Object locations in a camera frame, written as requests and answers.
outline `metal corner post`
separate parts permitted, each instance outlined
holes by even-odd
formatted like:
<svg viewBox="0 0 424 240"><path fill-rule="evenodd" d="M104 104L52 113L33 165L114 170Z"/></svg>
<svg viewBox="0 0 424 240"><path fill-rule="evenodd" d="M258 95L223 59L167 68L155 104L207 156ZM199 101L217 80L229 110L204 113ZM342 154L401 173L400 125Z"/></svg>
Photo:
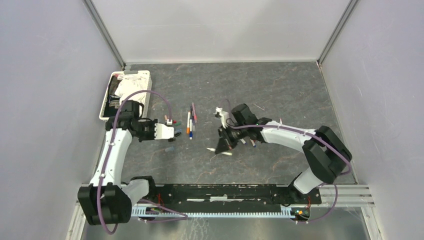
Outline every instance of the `metal corner post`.
<svg viewBox="0 0 424 240"><path fill-rule="evenodd" d="M338 21L337 25L335 26L334 31L332 32L327 44L324 47L324 50L322 50L321 55L319 56L317 62L319 65L321 65L324 60L326 59L327 55L330 52L330 49L332 48L333 44L336 42L337 38L340 35L340 32L342 31L343 27L345 26L346 22L348 21L349 17L351 16L352 12L355 9L355 6L360 0L350 0L347 4L346 9L344 10L343 14L341 15L340 20Z"/></svg>
<svg viewBox="0 0 424 240"><path fill-rule="evenodd" d="M106 41L107 45L109 46L110 50L112 51L113 56L115 57L116 61L119 63L119 65L124 69L125 62L122 58L121 54L119 53L117 46L115 46L114 41L112 40L111 35L108 32L108 29L105 26L105 23L103 22L102 18L100 17L99 13L97 12L97 9L93 3L92 0L82 0L87 7L88 12L90 13L91 17L93 18L95 24L97 25L98 30L100 31L101 35L103 36L104 40Z"/></svg>

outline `gray wall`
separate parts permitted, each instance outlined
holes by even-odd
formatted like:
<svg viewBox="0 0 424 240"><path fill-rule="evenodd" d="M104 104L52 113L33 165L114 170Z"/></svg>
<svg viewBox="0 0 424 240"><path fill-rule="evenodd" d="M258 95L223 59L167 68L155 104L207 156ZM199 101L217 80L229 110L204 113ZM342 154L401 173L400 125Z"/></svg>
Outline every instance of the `gray wall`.
<svg viewBox="0 0 424 240"><path fill-rule="evenodd" d="M349 0L93 0L127 62L315 61Z"/></svg>
<svg viewBox="0 0 424 240"><path fill-rule="evenodd" d="M360 1L323 74L388 240L424 236L424 1Z"/></svg>
<svg viewBox="0 0 424 240"><path fill-rule="evenodd" d="M119 66L81 0L3 0L0 9L0 238L64 239Z"/></svg>

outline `gray floor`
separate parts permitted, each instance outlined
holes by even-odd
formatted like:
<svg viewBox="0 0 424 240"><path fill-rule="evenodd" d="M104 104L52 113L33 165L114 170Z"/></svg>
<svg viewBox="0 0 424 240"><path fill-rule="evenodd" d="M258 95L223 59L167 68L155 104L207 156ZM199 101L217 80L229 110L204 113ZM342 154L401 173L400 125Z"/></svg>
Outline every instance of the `gray floor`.
<svg viewBox="0 0 424 240"><path fill-rule="evenodd" d="M122 180L152 175L156 183L279 183L288 184L308 168L305 156L274 144L239 145L233 156L215 155L206 148L218 143L220 122L215 107L246 103L258 118L282 118L300 128L331 127L340 133L324 80L315 62L250 62L132 65L131 70L149 70L152 90L172 105L172 117L182 121L184 131L190 104L195 103L199 123L194 139L186 134L175 142L134 139L128 148ZM166 104L152 96L147 116L161 122L168 115ZM165 148L174 146L172 152ZM354 183L354 177L339 177L337 183Z"/></svg>
<svg viewBox="0 0 424 240"><path fill-rule="evenodd" d="M313 208L312 218L327 212ZM336 208L329 216L298 224L272 218L192 218L185 221L148 223L130 220L120 224L114 235L102 226L89 226L83 240L367 240L370 239L360 208Z"/></svg>

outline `white basket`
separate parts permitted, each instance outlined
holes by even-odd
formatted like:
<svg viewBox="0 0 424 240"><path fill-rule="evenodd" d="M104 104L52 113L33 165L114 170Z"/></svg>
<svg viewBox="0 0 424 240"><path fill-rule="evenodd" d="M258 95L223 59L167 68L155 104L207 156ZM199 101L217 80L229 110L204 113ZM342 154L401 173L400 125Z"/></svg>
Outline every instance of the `white basket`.
<svg viewBox="0 0 424 240"><path fill-rule="evenodd" d="M122 74L123 75L124 72L123 71L114 71L110 75L109 82L107 83L107 86L106 86L106 92L104 93L103 104L101 105L100 113L98 115L98 118L100 120L105 121L105 122L107 122L109 120L109 117L103 117L103 114L105 113L106 103L108 102L109 84L111 83L112 76L115 75L115 74ZM150 71L147 71L147 70L138 71L138 73L136 73L136 74L137 75L143 75L143 77L148 79L146 90L151 90L152 89L152 79L150 78ZM145 94L146 94L146 97L144 98L144 102L142 102L142 104L144 104L144 109L143 109L142 115L140 116L142 118L147 117L147 109L149 108L150 92L146 92Z"/></svg>

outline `orange marker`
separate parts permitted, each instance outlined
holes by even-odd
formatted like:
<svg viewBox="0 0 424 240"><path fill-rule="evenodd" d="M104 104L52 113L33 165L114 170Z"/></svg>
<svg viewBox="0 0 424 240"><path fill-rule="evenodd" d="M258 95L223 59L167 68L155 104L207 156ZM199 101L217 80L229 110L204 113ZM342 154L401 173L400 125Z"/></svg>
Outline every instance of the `orange marker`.
<svg viewBox="0 0 424 240"><path fill-rule="evenodd" d="M187 115L187 134L190 134L190 111L188 111L188 115Z"/></svg>

